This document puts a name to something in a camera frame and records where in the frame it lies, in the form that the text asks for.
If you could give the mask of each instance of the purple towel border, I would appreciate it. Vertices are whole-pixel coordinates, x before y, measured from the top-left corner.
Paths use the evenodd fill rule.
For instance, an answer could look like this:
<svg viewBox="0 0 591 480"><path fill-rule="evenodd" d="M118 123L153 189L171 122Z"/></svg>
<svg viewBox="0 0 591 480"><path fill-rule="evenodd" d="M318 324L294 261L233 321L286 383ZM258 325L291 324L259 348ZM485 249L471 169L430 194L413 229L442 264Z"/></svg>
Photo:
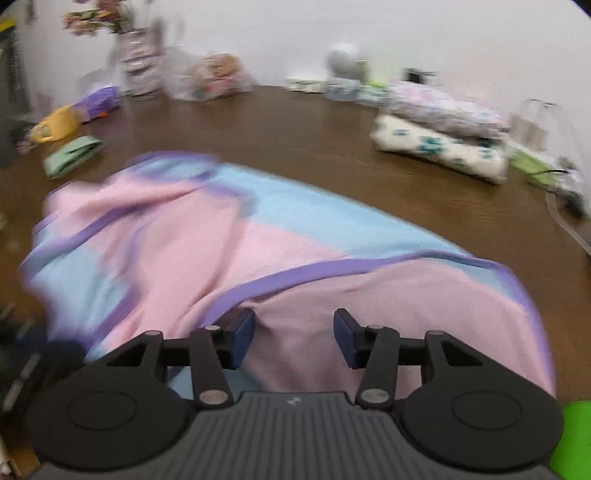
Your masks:
<svg viewBox="0 0 591 480"><path fill-rule="evenodd" d="M155 152L146 152L138 155L132 160L132 164L129 167L126 167L122 171L129 170L135 171L138 165L144 164L146 162L155 160L156 158L162 158L163 160L168 160L165 164L162 165L162 168L156 171L148 171L148 172L139 172L142 176L146 178L157 179L159 175L162 175L166 169L170 168L172 164L181 164L181 163L196 163L201 164L205 167L205 170L201 173L195 175L194 177L190 177L183 180L200 180L206 181L211 179L220 166L220 161L217 156L214 154L203 154L197 152L190 152L190 151L155 151Z"/></svg>
<svg viewBox="0 0 591 480"><path fill-rule="evenodd" d="M225 294L215 300L205 311L201 327L212 325L231 308L241 304L243 301L254 299L263 295L302 285L311 281L324 278L340 277L344 275L356 275L370 272L376 268L386 265L394 265L408 260L419 258L435 258L449 260L473 267L486 268L499 275L499 279L511 292L512 297L523 306L530 319L531 327L537 338L537 344L542 350L544 367L554 383L556 383L556 372L552 360L552 352L542 320L534 302L531 300L515 274L505 265L483 258L467 257L465 255L452 254L438 250L423 250L411 254L397 255L395 257L380 259L356 259L345 258L342 260L330 260L318 262L302 267L292 268L279 273L268 275L257 280L231 288Z"/></svg>

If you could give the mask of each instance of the metal screw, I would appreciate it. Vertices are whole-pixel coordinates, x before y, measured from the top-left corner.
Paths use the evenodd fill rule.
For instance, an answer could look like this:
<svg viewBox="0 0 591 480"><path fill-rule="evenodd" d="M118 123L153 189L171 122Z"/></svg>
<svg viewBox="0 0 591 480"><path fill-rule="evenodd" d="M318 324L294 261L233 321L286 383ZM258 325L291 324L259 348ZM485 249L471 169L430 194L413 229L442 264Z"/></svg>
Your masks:
<svg viewBox="0 0 591 480"><path fill-rule="evenodd" d="M206 390L199 394L199 400L205 405L221 405L228 399L228 394L223 390Z"/></svg>
<svg viewBox="0 0 591 480"><path fill-rule="evenodd" d="M381 388L368 388L361 392L361 399L367 403L384 403L390 399L390 395Z"/></svg>

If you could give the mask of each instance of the pink flowers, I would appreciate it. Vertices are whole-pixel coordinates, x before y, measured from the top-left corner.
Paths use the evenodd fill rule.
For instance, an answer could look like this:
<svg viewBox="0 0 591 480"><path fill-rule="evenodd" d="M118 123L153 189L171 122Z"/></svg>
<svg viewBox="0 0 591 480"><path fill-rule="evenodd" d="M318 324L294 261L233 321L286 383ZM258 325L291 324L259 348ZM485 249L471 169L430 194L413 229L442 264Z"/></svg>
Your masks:
<svg viewBox="0 0 591 480"><path fill-rule="evenodd" d="M87 4L90 0L73 0L75 4ZM133 19L130 9L124 5L125 0L94 0L94 8L77 12L69 12L63 16L65 30L74 35L96 35L101 28L107 28L111 33L125 33L133 30ZM144 0L146 8L154 0Z"/></svg>

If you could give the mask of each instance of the pink towel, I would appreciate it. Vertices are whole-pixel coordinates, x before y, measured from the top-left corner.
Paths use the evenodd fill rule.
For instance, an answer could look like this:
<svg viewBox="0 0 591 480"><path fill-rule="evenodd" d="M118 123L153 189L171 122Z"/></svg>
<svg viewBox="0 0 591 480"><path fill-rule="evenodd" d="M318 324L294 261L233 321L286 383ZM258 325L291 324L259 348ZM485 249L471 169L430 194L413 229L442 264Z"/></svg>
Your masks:
<svg viewBox="0 0 591 480"><path fill-rule="evenodd" d="M347 367L333 337L333 314L346 308L361 325L405 337L444 330L554 394L524 309L435 260L310 282L245 305L260 322L244 365L271 390L355 393L363 372ZM418 367L399 369L399 398L420 385Z"/></svg>

